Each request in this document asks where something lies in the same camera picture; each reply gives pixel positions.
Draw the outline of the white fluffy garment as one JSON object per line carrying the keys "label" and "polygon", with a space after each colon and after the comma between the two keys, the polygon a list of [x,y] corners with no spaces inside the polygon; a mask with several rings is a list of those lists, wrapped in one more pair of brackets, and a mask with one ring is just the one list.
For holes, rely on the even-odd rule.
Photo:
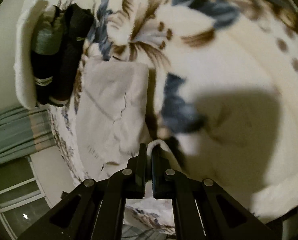
{"label": "white fluffy garment", "polygon": [[31,6],[22,12],[16,24],[15,38],[15,91],[20,104],[26,109],[34,109],[37,104],[35,80],[30,61],[31,39],[40,15],[49,3],[34,0]]}

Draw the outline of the light grey small garment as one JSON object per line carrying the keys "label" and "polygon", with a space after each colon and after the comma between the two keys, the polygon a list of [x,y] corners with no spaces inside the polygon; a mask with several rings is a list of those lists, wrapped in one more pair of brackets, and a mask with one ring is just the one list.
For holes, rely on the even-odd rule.
{"label": "light grey small garment", "polygon": [[146,118],[156,81],[144,63],[89,58],[76,117],[80,160],[88,177],[99,181],[125,168],[152,138]]}

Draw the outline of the green striped curtain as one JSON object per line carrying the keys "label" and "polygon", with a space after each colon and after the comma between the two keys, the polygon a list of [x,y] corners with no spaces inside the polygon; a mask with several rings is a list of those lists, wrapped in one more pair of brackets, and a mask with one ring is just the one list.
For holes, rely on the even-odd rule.
{"label": "green striped curtain", "polygon": [[46,108],[16,105],[0,112],[0,165],[55,144]]}

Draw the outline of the white framed window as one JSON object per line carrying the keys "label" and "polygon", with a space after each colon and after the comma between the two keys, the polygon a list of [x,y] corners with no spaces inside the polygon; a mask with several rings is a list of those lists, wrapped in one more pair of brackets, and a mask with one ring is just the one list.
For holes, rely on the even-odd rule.
{"label": "white framed window", "polygon": [[30,157],[0,165],[2,239],[17,239],[51,207]]}

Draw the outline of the black knit garment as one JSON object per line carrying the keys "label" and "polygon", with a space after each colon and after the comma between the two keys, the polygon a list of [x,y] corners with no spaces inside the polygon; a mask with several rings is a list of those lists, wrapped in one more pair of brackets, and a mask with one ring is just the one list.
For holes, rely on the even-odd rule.
{"label": "black knit garment", "polygon": [[[45,11],[60,10],[49,5]],[[90,10],[71,4],[63,15],[63,35],[60,47],[54,55],[41,55],[30,51],[37,102],[41,105],[65,105],[72,94],[74,82],[83,52],[84,41],[94,18]]]}

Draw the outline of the grey knit sock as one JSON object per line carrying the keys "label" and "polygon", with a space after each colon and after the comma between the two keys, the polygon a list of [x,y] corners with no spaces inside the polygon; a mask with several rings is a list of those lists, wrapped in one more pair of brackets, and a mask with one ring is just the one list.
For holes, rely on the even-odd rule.
{"label": "grey knit sock", "polygon": [[45,11],[34,28],[31,49],[37,54],[54,55],[58,52],[63,35],[63,13],[57,8]]}

